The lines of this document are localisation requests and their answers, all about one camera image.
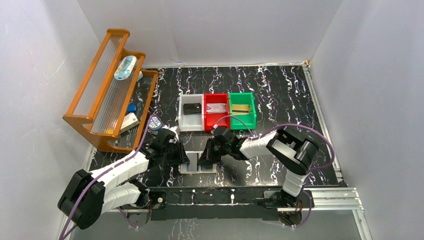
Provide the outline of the white plastic bin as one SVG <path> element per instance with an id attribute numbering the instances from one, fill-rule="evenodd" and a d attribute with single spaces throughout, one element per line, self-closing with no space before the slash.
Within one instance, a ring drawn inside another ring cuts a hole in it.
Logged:
<path id="1" fill-rule="evenodd" d="M 178 127 L 181 132 L 199 132 L 205 130 L 204 123 L 204 95 L 181 94 L 178 103 Z M 184 114 L 185 104 L 200 104 L 199 113 Z"/>

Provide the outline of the dark grey card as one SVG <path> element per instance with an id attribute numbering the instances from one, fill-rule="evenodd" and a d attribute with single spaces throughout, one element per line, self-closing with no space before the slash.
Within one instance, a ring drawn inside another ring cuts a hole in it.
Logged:
<path id="1" fill-rule="evenodd" d="M 201 105 L 198 105 L 198 104 L 184 104 L 183 105 L 183 114 L 184 115 L 200 114 L 201 112 L 202 112 Z"/>

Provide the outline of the red plastic bin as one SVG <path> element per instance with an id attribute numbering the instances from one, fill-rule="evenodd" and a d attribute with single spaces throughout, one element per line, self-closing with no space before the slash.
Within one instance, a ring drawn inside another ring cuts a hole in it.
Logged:
<path id="1" fill-rule="evenodd" d="M 210 132 L 220 118 L 230 114 L 229 95 L 227 93 L 205 93 L 203 101 L 204 130 Z M 209 103 L 226 104 L 226 113 L 207 113 L 207 104 Z"/>

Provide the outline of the green plastic bin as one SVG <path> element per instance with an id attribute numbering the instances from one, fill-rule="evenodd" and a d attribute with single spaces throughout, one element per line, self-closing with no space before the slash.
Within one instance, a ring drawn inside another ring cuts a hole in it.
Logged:
<path id="1" fill-rule="evenodd" d="M 229 110 L 230 115 L 235 116 L 244 122 L 250 130 L 255 130 L 257 126 L 257 113 L 255 98 L 252 92 L 231 92 L 229 96 Z M 250 106 L 250 114 L 247 115 L 234 115 L 232 104 L 241 104 Z"/>

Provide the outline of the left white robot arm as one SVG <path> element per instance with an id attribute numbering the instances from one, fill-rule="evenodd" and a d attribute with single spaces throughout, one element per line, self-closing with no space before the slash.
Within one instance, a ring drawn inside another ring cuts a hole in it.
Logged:
<path id="1" fill-rule="evenodd" d="M 188 163 L 178 127 L 162 129 L 150 142 L 123 158 L 96 170 L 75 172 L 57 207 L 81 230 L 92 226 L 101 214 L 125 205 L 152 206 L 151 189 L 135 176 L 156 166 Z"/>

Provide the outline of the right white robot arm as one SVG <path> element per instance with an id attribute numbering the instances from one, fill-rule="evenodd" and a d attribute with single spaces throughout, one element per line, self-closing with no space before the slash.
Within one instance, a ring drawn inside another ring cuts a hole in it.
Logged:
<path id="1" fill-rule="evenodd" d="M 237 137 L 227 127 L 219 126 L 208 139 L 198 165 L 217 164 L 223 156 L 247 161 L 256 157 L 274 156 L 286 167 L 286 176 L 279 193 L 272 201 L 264 200 L 266 208 L 295 207 L 302 199 L 301 190 L 319 153 L 319 146 L 287 127 L 257 137 Z"/>

